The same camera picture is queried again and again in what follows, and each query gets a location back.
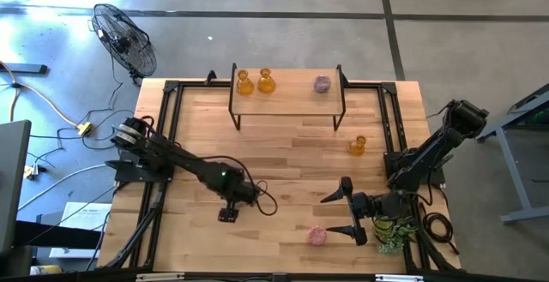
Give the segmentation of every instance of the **green plant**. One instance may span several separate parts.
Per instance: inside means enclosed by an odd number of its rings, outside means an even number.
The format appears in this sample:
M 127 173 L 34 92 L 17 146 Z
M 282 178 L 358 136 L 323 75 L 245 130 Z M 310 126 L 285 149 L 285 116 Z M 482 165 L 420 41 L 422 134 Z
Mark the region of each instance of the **green plant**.
M 411 237 L 418 229 L 409 225 L 409 220 L 399 222 L 374 220 L 374 234 L 381 243 L 379 252 L 385 255 L 400 254 L 406 241 L 414 241 Z

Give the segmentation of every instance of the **fan grille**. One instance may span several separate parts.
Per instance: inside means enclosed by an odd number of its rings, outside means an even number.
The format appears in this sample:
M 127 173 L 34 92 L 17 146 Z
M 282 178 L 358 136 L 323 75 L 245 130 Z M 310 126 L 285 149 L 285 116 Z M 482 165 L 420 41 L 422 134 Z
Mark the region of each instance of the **fan grille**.
M 96 4 L 92 25 L 103 46 L 131 74 L 153 74 L 156 57 L 148 36 L 124 12 L 110 4 Z

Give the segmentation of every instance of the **pink ball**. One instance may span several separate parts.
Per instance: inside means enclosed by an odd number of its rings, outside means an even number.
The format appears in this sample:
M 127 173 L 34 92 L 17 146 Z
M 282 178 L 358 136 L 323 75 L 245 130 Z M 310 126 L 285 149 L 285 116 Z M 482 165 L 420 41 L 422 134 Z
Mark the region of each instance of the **pink ball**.
M 315 226 L 307 233 L 307 243 L 322 246 L 326 243 L 326 237 L 326 231 L 320 226 Z

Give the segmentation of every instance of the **wooden tabletop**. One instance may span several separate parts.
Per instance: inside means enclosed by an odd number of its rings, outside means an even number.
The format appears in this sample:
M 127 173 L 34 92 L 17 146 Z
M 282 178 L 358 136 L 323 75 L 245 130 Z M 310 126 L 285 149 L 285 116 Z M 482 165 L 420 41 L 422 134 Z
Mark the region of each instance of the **wooden tabletop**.
M 166 79 L 146 79 L 137 101 L 136 117 L 157 117 Z M 401 115 L 409 147 L 417 147 L 429 135 L 419 84 L 396 83 Z M 220 223 L 217 215 L 225 202 L 177 168 L 167 191 L 157 245 L 155 271 L 185 272 L 286 272 L 286 273 L 404 273 L 401 255 L 377 251 L 369 219 L 362 220 L 368 244 L 357 247 L 350 237 L 329 233 L 327 244 L 306 243 L 313 226 L 352 223 L 344 201 L 320 204 L 334 192 L 342 176 L 350 176 L 356 192 L 387 191 L 381 115 L 377 92 L 347 89 L 347 114 L 337 132 L 326 117 L 243 117 L 237 131 L 228 113 L 228 88 L 185 88 L 176 140 L 193 154 L 230 155 L 250 169 L 256 181 L 265 180 L 268 192 L 279 203 L 275 216 L 262 216 L 256 207 L 240 207 L 235 224 Z M 171 118 L 171 99 L 167 118 Z M 390 99 L 386 99 L 391 110 Z M 392 111 L 389 112 L 395 131 Z M 356 135 L 367 137 L 362 157 L 346 152 Z M 398 141 L 394 139 L 396 149 Z M 136 227 L 143 191 L 131 183 L 117 192 L 106 228 L 99 264 L 121 249 Z M 420 190 L 427 195 L 425 187 Z M 434 204 L 427 211 L 448 216 L 443 197 L 433 191 Z M 259 198 L 270 211 L 269 198 Z M 434 225 L 435 231 L 440 225 Z M 149 232 L 142 245 L 146 254 Z M 435 243 L 445 258 L 459 267 L 459 259 L 447 244 Z M 419 264 L 417 249 L 414 259 Z
M 271 69 L 276 83 L 272 93 L 257 90 L 260 69 L 245 69 L 256 88 L 250 95 L 240 95 L 233 87 L 232 113 L 234 115 L 341 115 L 341 82 L 336 69 Z M 317 93 L 313 84 L 319 75 L 330 79 L 330 89 Z

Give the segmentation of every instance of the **yellow cable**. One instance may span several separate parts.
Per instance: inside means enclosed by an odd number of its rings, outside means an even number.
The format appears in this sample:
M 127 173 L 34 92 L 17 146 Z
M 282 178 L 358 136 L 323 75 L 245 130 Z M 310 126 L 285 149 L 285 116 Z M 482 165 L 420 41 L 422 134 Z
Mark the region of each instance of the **yellow cable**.
M 47 103 L 51 106 L 51 108 L 52 108 L 52 109 L 53 109 L 53 110 L 54 110 L 54 111 L 55 111 L 64 121 L 66 121 L 66 122 L 69 123 L 69 124 L 72 124 L 73 126 L 76 126 L 76 123 L 73 123 L 72 121 L 70 121 L 70 119 L 68 119 L 65 115 L 63 115 L 63 114 L 61 113 L 61 111 L 59 111 L 59 110 L 57 109 L 57 107 L 55 107 L 55 105 L 54 105 L 48 98 L 46 98 L 42 93 L 40 93 L 38 90 L 36 90 L 36 89 L 30 87 L 29 85 L 23 85 L 23 84 L 21 84 L 21 86 L 23 86 L 23 87 L 25 87 L 25 88 L 27 88 L 27 89 L 30 89 L 30 90 L 32 90 L 32 91 L 34 91 L 34 92 L 35 92 L 36 94 L 38 94 L 42 99 L 44 99 L 44 101 L 47 102 Z
M 2 64 L 2 66 L 6 69 L 6 71 L 8 71 L 9 75 L 11 76 L 11 79 L 13 81 L 13 83 L 15 84 L 16 83 L 16 80 L 15 80 L 15 76 L 13 75 L 13 73 L 11 72 L 11 70 L 8 68 L 8 66 L 2 61 L 0 60 L 0 64 Z M 45 102 L 47 102 L 51 108 L 64 120 L 66 121 L 67 123 L 71 124 L 72 126 L 76 126 L 76 123 L 70 121 L 65 115 L 63 115 L 63 113 L 61 113 L 61 111 L 59 111 L 57 109 L 57 107 L 55 107 L 55 105 L 48 99 L 46 98 L 42 93 L 40 93 L 38 90 L 30 87 L 29 85 L 23 85 L 21 84 L 21 86 L 27 88 L 27 89 L 30 89 L 32 91 L 34 91 L 36 94 L 38 94 Z M 15 89 L 15 96 L 14 96 L 14 100 L 11 102 L 11 106 L 9 108 L 9 121 L 12 122 L 13 121 L 13 117 L 14 117 L 14 108 L 15 108 L 15 102 L 17 101 L 17 97 L 19 97 L 19 89 L 16 88 Z

